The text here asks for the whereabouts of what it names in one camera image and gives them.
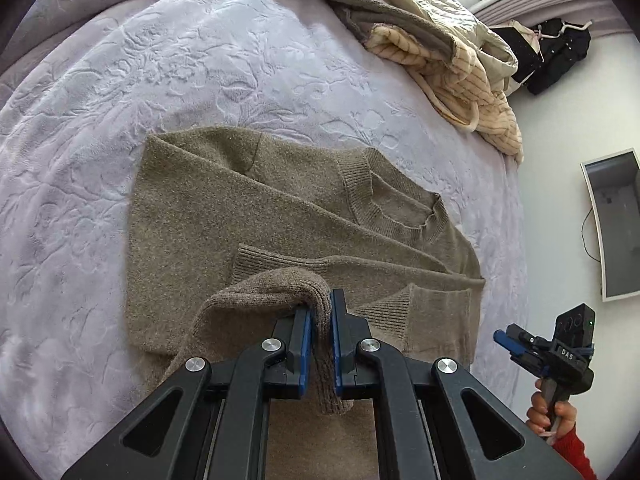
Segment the knit sweater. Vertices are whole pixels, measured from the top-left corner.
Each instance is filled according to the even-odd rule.
[[[578,470],[584,480],[598,480],[593,469],[591,469],[589,459],[584,454],[584,444],[578,438],[575,426],[564,437],[557,440],[553,448]]]
[[[377,150],[222,127],[147,141],[129,213],[126,306],[130,340],[155,356],[143,361],[147,385],[192,355],[236,357],[299,301],[315,309],[315,386],[303,402],[272,402],[268,478],[376,471],[370,402],[337,415],[348,405],[327,360],[331,288],[344,288],[350,312],[405,354],[468,365],[483,285],[440,196]]]

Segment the ribbed collar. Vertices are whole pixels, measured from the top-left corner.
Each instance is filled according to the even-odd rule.
[[[420,244],[431,244],[449,222],[442,197],[424,190],[404,176],[375,148],[340,150],[336,152],[336,160],[342,173],[351,211],[358,224],[416,248]],[[386,215],[373,201],[371,173],[375,173],[393,188],[430,208],[432,213],[424,224],[408,226]]]

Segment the silver pivot bolt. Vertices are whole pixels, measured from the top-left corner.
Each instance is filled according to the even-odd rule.
[[[274,337],[265,339],[262,342],[262,349],[266,350],[267,352],[275,352],[276,350],[280,350],[281,347],[282,343],[280,342],[280,340]]]
[[[365,352],[375,352],[380,350],[380,341],[373,338],[363,339],[360,342],[360,348],[362,348]]]
[[[184,367],[190,372],[199,372],[204,368],[204,359],[202,357],[192,357],[184,364]]]
[[[458,364],[448,357],[444,357],[438,361],[438,370],[445,374],[452,374],[458,369]]]

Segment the ribbed cuff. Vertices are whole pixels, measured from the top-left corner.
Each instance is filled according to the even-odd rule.
[[[326,258],[307,259],[295,258],[284,254],[263,251],[244,244],[238,245],[238,253],[231,273],[231,284],[242,282],[249,276],[265,270],[281,269],[283,267],[302,267],[316,274],[322,274],[327,267]]]
[[[576,452],[582,452],[580,449],[580,439],[578,438],[578,434],[575,432],[574,428],[567,433],[564,437],[559,440],[556,440],[553,444],[553,448],[560,454],[562,457],[566,458],[571,454],[575,454]]]
[[[371,326],[404,342],[414,286],[411,284],[392,296],[358,306],[353,313],[366,318]]]
[[[336,152],[351,212],[358,224],[410,247],[432,243],[449,222],[442,197],[423,190],[398,171],[374,148]],[[371,173],[408,197],[431,209],[420,226],[407,226],[386,215],[373,201]]]

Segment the red sleeve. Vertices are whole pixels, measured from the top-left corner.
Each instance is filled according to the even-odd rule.
[[[553,448],[578,470],[584,480],[598,480],[591,469],[589,459],[584,454],[584,444],[575,433],[575,426],[564,437],[556,441]]]

